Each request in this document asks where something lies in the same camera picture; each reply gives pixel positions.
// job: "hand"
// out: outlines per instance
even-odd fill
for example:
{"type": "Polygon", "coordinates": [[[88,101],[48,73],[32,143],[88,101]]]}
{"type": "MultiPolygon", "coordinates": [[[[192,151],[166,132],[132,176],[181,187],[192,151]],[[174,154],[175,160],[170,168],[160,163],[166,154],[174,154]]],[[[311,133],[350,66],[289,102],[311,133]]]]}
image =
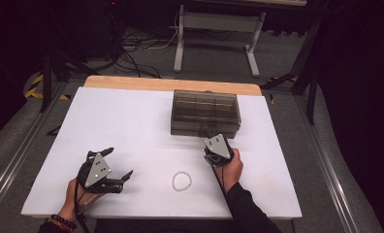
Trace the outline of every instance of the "hand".
{"type": "MultiPolygon", "coordinates": [[[[63,217],[64,219],[67,219],[71,222],[77,221],[75,214],[74,214],[74,208],[75,208],[75,187],[76,187],[77,179],[73,179],[69,181],[68,189],[66,191],[66,198],[65,203],[58,213],[59,216],[63,217]]],[[[95,193],[84,193],[85,189],[78,184],[78,195],[77,198],[80,199],[79,206],[80,210],[83,210],[84,212],[88,211],[92,205],[95,203],[96,200],[101,198],[105,193],[103,194],[95,194],[95,193]]]]}
{"type": "Polygon", "coordinates": [[[238,149],[233,150],[235,156],[232,161],[223,167],[216,168],[217,176],[223,183],[226,193],[228,193],[229,189],[240,180],[240,175],[243,169],[243,163],[240,160],[240,151],[238,149]]]}

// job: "transparent gray storage box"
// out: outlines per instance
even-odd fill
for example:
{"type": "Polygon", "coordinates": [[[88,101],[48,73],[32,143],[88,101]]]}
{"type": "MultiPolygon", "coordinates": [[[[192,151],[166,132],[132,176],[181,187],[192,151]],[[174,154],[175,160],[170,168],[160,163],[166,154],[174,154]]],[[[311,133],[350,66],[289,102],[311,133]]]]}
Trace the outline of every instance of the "transparent gray storage box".
{"type": "Polygon", "coordinates": [[[171,134],[207,137],[208,129],[216,129],[226,138],[235,138],[240,129],[237,95],[175,90],[171,134]]]}

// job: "white ring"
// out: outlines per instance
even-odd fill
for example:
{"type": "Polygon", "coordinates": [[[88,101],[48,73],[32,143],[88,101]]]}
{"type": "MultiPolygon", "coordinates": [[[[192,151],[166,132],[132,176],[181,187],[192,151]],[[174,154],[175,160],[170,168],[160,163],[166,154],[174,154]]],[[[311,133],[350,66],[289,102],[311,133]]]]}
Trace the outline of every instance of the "white ring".
{"type": "Polygon", "coordinates": [[[184,190],[188,189],[191,185],[192,185],[192,178],[191,178],[191,175],[189,175],[189,173],[181,171],[181,172],[177,172],[177,173],[174,174],[174,177],[172,178],[172,188],[175,191],[184,191],[184,190]],[[177,177],[177,175],[180,175],[180,174],[185,175],[189,179],[189,184],[187,186],[183,187],[183,188],[177,188],[175,186],[175,178],[177,177]]]}

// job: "black sleeve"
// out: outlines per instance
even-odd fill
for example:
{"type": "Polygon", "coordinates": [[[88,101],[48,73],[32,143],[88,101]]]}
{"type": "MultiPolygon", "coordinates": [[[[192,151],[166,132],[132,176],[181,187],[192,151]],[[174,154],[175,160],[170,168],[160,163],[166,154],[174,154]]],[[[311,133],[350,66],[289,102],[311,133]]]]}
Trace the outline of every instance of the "black sleeve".
{"type": "Polygon", "coordinates": [[[44,222],[39,228],[38,233],[69,233],[68,231],[63,231],[57,225],[51,223],[50,221],[44,222]]]}
{"type": "Polygon", "coordinates": [[[235,183],[226,195],[234,221],[240,232],[277,233],[279,228],[256,206],[249,191],[243,189],[240,183],[235,183]]]}

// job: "person's left hand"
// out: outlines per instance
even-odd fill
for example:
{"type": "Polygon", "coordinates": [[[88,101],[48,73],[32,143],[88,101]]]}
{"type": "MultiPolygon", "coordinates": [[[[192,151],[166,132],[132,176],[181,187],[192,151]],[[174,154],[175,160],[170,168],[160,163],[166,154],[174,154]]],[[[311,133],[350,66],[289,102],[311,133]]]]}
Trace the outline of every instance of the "person's left hand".
{"type": "MultiPolygon", "coordinates": [[[[77,218],[74,214],[74,208],[75,208],[75,187],[76,187],[77,179],[73,179],[69,181],[68,189],[66,191],[66,198],[65,203],[58,213],[59,216],[63,217],[66,220],[69,220],[71,222],[77,221],[77,218]]],[[[92,205],[95,203],[96,200],[101,198],[105,193],[102,194],[95,194],[95,193],[84,193],[85,189],[78,184],[78,195],[77,198],[80,199],[79,206],[81,212],[88,211],[92,205]]]]}

